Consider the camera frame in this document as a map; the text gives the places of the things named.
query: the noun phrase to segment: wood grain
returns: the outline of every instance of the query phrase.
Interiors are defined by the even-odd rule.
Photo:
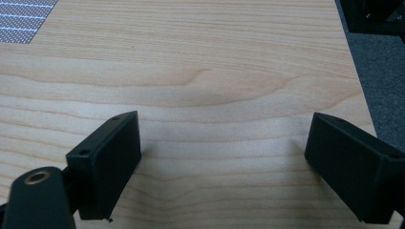
[[[304,160],[313,112],[373,124],[334,1],[59,0],[0,44],[0,200],[107,118],[143,159],[114,222],[78,228],[397,228],[360,223]]]

